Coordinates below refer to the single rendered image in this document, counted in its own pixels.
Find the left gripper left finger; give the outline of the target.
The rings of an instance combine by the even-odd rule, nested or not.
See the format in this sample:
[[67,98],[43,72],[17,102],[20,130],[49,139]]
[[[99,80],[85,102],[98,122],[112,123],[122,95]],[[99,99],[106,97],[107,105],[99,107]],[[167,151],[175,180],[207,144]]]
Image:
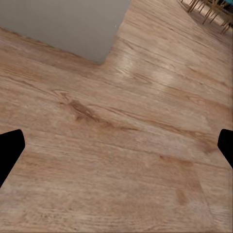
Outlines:
[[0,188],[25,148],[21,129],[0,134]]

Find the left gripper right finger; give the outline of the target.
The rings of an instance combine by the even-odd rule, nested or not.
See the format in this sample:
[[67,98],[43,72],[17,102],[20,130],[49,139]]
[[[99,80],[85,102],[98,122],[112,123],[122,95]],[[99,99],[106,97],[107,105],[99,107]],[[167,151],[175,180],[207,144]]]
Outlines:
[[217,145],[233,168],[233,131],[222,129]]

